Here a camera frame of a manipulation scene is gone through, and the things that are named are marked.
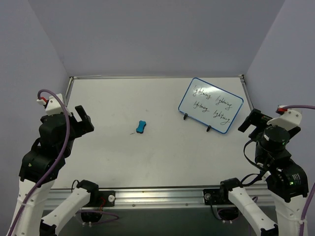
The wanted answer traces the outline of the blue-framed whiteboard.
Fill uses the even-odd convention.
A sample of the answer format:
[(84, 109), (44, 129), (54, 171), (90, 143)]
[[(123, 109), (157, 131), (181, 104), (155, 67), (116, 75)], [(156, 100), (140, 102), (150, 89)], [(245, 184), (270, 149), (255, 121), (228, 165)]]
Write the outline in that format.
[(179, 104), (178, 111), (225, 134), (243, 104), (243, 98), (204, 80), (193, 78)]

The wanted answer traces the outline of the blue whiteboard eraser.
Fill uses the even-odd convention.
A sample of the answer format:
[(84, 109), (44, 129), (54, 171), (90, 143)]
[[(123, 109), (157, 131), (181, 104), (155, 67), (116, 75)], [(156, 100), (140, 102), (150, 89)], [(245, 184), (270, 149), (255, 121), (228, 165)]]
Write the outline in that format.
[(142, 134), (144, 132), (145, 127), (146, 127), (146, 122), (143, 120), (140, 120), (136, 128), (136, 132)]

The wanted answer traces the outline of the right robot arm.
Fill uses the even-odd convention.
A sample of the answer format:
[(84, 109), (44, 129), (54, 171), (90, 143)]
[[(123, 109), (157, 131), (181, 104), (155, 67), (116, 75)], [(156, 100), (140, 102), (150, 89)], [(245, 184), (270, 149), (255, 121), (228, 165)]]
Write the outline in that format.
[(315, 190), (309, 188), (306, 172), (292, 160), (286, 149), (301, 130), (300, 109), (314, 109), (314, 106), (279, 106), (276, 118), (253, 109), (238, 128), (245, 132), (249, 126), (255, 126), (247, 142), (255, 143), (255, 158), (249, 163), (259, 169), (254, 182), (267, 184), (275, 203), (277, 221), (261, 210), (237, 178), (222, 181), (218, 193), (221, 201), (231, 202), (240, 211), (258, 236), (308, 235), (306, 213)]

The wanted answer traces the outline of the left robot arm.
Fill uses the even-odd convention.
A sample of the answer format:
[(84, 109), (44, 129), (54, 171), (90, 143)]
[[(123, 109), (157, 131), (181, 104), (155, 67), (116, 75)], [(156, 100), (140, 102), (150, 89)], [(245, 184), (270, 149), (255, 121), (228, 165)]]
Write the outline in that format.
[(99, 186), (82, 180), (58, 207), (42, 215), (50, 189), (71, 154), (74, 140), (94, 130), (84, 108), (76, 106), (75, 110), (81, 121), (69, 115), (69, 127), (63, 113), (40, 119), (40, 137), (22, 159), (19, 195), (9, 236), (57, 236), (82, 207), (98, 203)]

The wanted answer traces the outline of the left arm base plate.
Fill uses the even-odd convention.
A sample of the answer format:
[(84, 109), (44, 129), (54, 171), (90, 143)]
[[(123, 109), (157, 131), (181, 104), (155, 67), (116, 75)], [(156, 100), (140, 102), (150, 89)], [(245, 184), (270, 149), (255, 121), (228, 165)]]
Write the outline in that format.
[(113, 207), (115, 205), (116, 192), (112, 190), (99, 191), (97, 203), (98, 207)]

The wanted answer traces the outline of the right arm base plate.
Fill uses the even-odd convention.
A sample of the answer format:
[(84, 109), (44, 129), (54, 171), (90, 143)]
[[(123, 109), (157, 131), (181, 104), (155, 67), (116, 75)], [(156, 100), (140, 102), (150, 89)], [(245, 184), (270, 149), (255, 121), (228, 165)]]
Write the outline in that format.
[(220, 205), (222, 198), (218, 188), (203, 189), (203, 198), (205, 205)]

